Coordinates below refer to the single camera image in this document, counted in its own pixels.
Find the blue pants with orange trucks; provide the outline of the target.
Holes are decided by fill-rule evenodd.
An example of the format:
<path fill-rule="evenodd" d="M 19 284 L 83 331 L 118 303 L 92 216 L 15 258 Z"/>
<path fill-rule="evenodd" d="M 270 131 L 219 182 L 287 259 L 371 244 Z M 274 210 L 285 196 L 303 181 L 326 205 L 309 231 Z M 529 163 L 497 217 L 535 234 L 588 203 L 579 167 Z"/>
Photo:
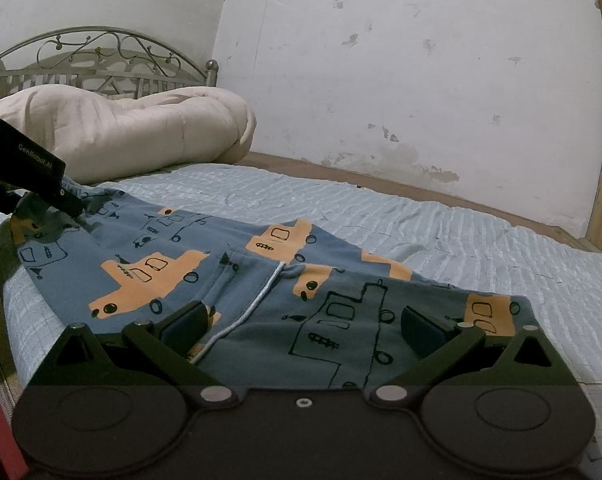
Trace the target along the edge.
<path fill-rule="evenodd" d="M 20 266 L 63 324 L 96 334 L 140 320 L 226 385 L 384 384 L 460 323 L 505 342 L 534 322 L 521 296 L 424 278 L 298 219 L 265 226 L 82 188 L 78 217 L 26 196 L 0 224 L 0 268 Z"/>

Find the cream white comforter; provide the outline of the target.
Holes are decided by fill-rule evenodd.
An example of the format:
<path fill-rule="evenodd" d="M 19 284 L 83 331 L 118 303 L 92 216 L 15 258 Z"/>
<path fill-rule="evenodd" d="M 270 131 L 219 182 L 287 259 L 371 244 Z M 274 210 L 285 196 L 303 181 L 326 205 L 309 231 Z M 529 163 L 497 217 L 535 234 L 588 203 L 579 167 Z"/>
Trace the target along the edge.
<path fill-rule="evenodd" d="M 185 164 L 233 164 L 252 144 L 256 118 L 234 92 L 180 88 L 139 99 L 44 84 L 0 99 L 0 119 L 89 184 Z"/>

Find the light blue bed sheet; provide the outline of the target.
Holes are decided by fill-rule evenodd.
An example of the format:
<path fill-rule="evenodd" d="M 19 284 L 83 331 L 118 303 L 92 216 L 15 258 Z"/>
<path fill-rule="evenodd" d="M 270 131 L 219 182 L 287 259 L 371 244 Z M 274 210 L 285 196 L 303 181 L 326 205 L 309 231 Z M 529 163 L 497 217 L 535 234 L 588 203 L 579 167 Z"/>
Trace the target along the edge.
<path fill-rule="evenodd" d="M 594 404 L 601 452 L 594 467 L 602 471 L 602 254 L 437 200 L 251 167 L 182 166 L 119 180 L 118 188 L 253 223 L 305 218 L 428 278 L 527 296 Z"/>

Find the grey metal headboard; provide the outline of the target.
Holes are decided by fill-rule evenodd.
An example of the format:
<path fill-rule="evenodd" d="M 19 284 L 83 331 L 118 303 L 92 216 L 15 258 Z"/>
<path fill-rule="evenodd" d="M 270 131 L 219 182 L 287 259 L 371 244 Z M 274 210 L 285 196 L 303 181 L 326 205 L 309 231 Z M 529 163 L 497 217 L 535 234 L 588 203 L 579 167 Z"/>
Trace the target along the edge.
<path fill-rule="evenodd" d="M 75 26 L 43 32 L 0 52 L 0 99 L 44 84 L 108 98 L 214 87 L 220 66 L 199 65 L 166 42 L 121 27 Z"/>

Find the brown wooden bed frame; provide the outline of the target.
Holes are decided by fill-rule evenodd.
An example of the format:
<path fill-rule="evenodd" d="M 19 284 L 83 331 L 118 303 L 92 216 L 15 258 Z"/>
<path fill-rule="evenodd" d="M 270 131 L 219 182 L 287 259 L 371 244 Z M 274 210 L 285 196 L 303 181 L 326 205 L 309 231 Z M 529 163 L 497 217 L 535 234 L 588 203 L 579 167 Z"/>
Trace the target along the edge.
<path fill-rule="evenodd" d="M 411 200 L 416 200 L 417 202 L 438 202 L 449 207 L 468 208 L 483 212 L 484 214 L 491 214 L 494 217 L 508 221 L 513 226 L 524 226 L 525 228 L 534 231 L 536 234 L 545 235 L 572 248 L 600 254 L 600 250 L 594 244 L 586 240 L 586 238 L 575 238 L 566 232 L 566 230 L 559 228 L 558 226 L 541 224 L 540 222 L 525 219 L 516 214 L 510 214 L 509 212 L 473 203 L 470 202 L 470 200 L 463 200 L 462 198 L 440 192 L 427 191 L 423 188 L 415 188 L 411 185 L 366 176 L 366 174 L 356 174 L 356 172 L 320 166 L 313 164 L 312 162 L 307 162 L 306 160 L 296 160 L 261 153 L 247 154 L 246 157 L 239 162 L 239 165 L 263 169 L 274 172 L 275 174 L 285 174 L 289 177 L 346 182 L 357 185 L 360 188 L 371 188 L 379 193 L 402 196 L 410 198 Z"/>

